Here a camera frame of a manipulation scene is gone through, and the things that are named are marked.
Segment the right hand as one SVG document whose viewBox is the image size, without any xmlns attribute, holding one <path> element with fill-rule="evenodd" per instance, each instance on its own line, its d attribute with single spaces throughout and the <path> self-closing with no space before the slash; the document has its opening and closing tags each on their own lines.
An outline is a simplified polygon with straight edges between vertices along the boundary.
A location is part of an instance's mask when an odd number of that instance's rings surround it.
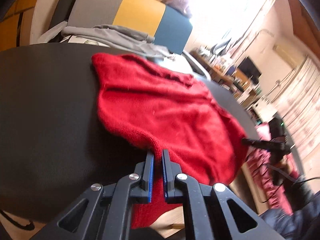
<svg viewBox="0 0 320 240">
<path fill-rule="evenodd" d="M 286 159 L 282 159 L 280 162 L 276 163 L 274 166 L 287 174 L 291 174 L 292 172 L 292 168 Z"/>
</svg>

